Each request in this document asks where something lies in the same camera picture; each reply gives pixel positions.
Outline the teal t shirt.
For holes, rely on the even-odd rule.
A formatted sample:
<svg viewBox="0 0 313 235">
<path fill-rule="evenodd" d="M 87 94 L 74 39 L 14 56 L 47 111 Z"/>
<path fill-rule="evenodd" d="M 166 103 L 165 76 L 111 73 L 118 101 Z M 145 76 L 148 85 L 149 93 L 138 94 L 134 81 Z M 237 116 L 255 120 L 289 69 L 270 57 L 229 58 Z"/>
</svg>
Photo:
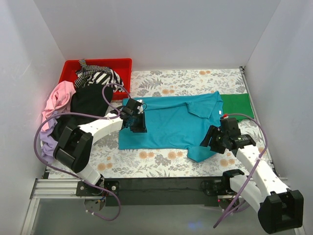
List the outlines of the teal t shirt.
<svg viewBox="0 0 313 235">
<path fill-rule="evenodd" d="M 202 162 L 215 152 L 200 143 L 211 125 L 218 127 L 223 114 L 219 92 L 189 96 L 145 97 L 146 133 L 119 132 L 118 148 L 186 149 L 187 157 Z"/>
</svg>

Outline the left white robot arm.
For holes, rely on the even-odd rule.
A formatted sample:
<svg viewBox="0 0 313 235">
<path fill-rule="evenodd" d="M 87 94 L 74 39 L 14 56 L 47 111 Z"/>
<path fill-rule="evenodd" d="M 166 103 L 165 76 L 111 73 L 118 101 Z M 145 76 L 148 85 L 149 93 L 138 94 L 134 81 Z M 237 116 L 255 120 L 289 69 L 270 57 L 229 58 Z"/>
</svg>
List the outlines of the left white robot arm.
<svg viewBox="0 0 313 235">
<path fill-rule="evenodd" d="M 77 174 L 94 196 L 104 190 L 103 177 L 89 163 L 92 145 L 114 132 L 129 128 L 135 133 L 146 133 L 144 102 L 130 98 L 125 106 L 111 111 L 103 119 L 80 126 L 69 124 L 64 129 L 53 157 Z"/>
</svg>

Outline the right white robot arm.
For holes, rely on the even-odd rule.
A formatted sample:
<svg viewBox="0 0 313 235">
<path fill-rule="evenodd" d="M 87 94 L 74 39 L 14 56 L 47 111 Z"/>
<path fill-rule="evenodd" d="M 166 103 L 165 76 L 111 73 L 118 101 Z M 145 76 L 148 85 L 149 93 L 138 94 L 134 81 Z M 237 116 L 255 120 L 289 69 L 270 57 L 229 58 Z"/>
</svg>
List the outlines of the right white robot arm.
<svg viewBox="0 0 313 235">
<path fill-rule="evenodd" d="M 304 197 L 290 189 L 262 159 L 253 138 L 241 133 L 237 120 L 224 115 L 220 126 L 210 126 L 201 146 L 217 153 L 231 151 L 245 166 L 249 175 L 239 169 L 225 171 L 221 182 L 207 183 L 207 192 L 233 194 L 234 200 L 242 197 L 257 213 L 259 223 L 268 234 L 303 225 Z"/>
</svg>

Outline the green folded t shirt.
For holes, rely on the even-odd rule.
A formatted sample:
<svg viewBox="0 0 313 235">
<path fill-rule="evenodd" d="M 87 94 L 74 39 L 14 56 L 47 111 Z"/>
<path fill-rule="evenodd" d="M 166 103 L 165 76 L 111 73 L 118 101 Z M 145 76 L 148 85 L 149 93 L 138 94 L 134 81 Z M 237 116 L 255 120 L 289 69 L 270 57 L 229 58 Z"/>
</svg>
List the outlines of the green folded t shirt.
<svg viewBox="0 0 313 235">
<path fill-rule="evenodd" d="M 249 94 L 222 94 L 221 98 L 223 101 L 223 115 L 239 113 L 255 118 Z"/>
</svg>

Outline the black t shirt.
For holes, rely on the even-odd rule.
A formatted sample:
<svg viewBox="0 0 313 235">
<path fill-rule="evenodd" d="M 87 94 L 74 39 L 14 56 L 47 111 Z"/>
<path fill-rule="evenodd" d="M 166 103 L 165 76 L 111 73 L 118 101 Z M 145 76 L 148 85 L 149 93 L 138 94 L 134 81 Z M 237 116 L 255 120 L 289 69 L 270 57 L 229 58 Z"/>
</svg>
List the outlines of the black t shirt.
<svg viewBox="0 0 313 235">
<path fill-rule="evenodd" d="M 113 88 L 100 84 L 91 84 L 78 89 L 71 98 L 70 111 L 73 113 L 82 113 L 93 116 L 103 117 L 109 107 L 108 103 L 112 101 Z M 61 137 L 67 124 L 75 125 L 87 124 L 95 121 L 95 118 L 82 117 L 76 115 L 65 115 L 57 119 L 57 124 L 51 134 L 55 141 Z"/>
</svg>

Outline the red plastic bin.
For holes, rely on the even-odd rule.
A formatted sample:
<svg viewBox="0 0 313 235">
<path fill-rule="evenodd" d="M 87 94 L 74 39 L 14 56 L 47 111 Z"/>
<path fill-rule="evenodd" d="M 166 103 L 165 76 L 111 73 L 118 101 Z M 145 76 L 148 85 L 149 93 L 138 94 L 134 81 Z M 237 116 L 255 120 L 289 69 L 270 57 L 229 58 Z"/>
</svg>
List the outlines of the red plastic bin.
<svg viewBox="0 0 313 235">
<path fill-rule="evenodd" d="M 81 59 L 65 62 L 59 83 L 69 82 L 79 93 L 101 96 L 109 93 L 109 100 L 122 100 L 128 97 L 131 84 L 132 60 L 118 59 Z"/>
</svg>

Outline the black white striped shirt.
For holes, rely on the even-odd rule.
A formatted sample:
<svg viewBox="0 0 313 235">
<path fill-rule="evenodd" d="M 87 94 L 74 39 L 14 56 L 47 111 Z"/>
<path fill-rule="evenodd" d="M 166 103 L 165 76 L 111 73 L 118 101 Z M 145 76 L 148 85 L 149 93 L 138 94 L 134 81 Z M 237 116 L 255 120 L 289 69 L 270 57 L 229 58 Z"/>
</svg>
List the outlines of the black white striped shirt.
<svg viewBox="0 0 313 235">
<path fill-rule="evenodd" d="M 75 89 L 84 88 L 92 84 L 107 85 L 111 84 L 114 92 L 123 92 L 124 90 L 116 84 L 124 87 L 123 80 L 119 74 L 106 66 L 88 65 L 85 59 L 79 60 L 81 69 L 76 71 L 77 76 L 74 81 Z"/>
</svg>

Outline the pink t shirt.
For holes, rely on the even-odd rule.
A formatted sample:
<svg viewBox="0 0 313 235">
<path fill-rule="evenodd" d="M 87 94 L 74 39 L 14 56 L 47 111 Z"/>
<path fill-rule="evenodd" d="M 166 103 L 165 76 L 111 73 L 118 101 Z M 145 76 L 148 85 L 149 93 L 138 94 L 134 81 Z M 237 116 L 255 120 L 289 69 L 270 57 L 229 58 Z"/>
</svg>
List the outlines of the pink t shirt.
<svg viewBox="0 0 313 235">
<path fill-rule="evenodd" d="M 69 81 L 62 81 L 51 92 L 44 111 L 42 112 L 42 122 L 46 121 L 52 114 L 57 111 L 70 111 L 70 102 L 72 96 L 76 93 L 74 84 Z"/>
</svg>

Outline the lavender t shirt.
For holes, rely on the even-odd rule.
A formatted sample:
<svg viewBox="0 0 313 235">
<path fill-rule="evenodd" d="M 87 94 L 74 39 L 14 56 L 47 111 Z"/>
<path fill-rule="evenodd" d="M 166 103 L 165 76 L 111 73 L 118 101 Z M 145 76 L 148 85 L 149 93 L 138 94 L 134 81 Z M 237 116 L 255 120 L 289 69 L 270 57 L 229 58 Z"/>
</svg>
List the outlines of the lavender t shirt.
<svg viewBox="0 0 313 235">
<path fill-rule="evenodd" d="M 53 152 L 57 145 L 57 141 L 52 137 L 52 132 L 57 124 L 57 117 L 46 122 L 40 131 L 40 140 L 42 142 L 41 156 L 48 163 L 54 162 Z"/>
</svg>

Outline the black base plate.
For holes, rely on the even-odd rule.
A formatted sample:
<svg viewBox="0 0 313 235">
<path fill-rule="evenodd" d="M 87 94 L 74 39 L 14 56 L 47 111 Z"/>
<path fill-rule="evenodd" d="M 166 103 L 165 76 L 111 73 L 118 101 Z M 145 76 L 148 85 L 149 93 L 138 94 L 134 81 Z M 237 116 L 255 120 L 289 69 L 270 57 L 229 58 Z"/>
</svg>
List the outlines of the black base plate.
<svg viewBox="0 0 313 235">
<path fill-rule="evenodd" d="M 111 178 L 104 188 L 113 192 L 123 206 L 204 205 L 216 207 L 229 202 L 234 192 L 222 176 L 178 178 Z"/>
</svg>

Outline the aluminium mounting rail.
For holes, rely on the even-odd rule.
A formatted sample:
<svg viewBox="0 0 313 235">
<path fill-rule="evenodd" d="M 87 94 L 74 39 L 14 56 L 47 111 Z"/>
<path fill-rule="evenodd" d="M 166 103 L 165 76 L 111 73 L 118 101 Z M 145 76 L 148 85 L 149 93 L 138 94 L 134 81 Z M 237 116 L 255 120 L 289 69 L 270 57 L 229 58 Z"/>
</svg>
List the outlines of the aluminium mounting rail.
<svg viewBox="0 0 313 235">
<path fill-rule="evenodd" d="M 222 186 L 221 176 L 178 178 L 108 178 L 105 189 L 121 197 L 123 192 L 204 192 L 208 196 L 229 196 Z M 38 179 L 31 198 L 95 198 L 103 196 L 100 190 L 75 179 Z"/>
</svg>

